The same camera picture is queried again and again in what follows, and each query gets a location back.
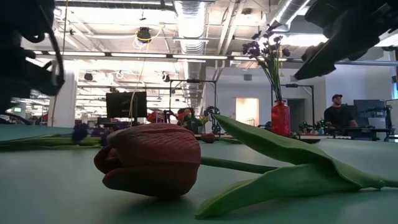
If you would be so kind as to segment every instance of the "tulip leaf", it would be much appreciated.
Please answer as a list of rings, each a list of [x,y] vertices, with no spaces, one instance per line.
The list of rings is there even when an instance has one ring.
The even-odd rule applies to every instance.
[[[270,158],[294,165],[323,164],[329,167],[330,170],[336,170],[342,178],[357,185],[359,188],[372,187],[381,189],[387,187],[386,182],[389,182],[388,180],[382,180],[381,177],[366,174],[337,161],[314,145],[282,137],[265,129],[240,123],[225,116],[215,115],[215,118],[232,137]]]
[[[266,172],[258,179],[234,184],[216,197],[205,201],[196,218],[224,215],[232,210],[276,198],[306,197],[361,188],[321,164],[302,164]]]

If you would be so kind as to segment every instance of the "red tulip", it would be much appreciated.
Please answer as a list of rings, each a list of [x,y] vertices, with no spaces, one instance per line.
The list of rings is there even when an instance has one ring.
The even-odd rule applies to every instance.
[[[179,197],[197,179],[200,146],[191,131],[154,123],[116,131],[94,158],[110,189],[155,197]]]

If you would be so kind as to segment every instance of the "black shirt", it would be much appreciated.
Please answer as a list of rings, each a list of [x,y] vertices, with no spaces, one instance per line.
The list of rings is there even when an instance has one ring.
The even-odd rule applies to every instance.
[[[331,106],[325,110],[323,115],[325,117],[325,122],[330,122],[332,125],[339,128],[349,127],[349,122],[354,120],[349,109],[345,106],[340,106],[339,108]]]

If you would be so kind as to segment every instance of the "computer monitor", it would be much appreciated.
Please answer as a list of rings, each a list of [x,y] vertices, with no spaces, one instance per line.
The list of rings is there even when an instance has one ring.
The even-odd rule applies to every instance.
[[[130,118],[130,101],[132,92],[107,93],[106,94],[106,117],[107,118]],[[136,92],[132,103],[132,117],[147,117],[147,93]]]

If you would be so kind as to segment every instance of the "man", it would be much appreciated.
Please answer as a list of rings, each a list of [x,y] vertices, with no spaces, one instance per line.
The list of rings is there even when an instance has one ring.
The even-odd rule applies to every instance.
[[[358,127],[347,107],[341,105],[343,95],[335,94],[331,100],[333,105],[325,110],[325,122],[330,128]]]

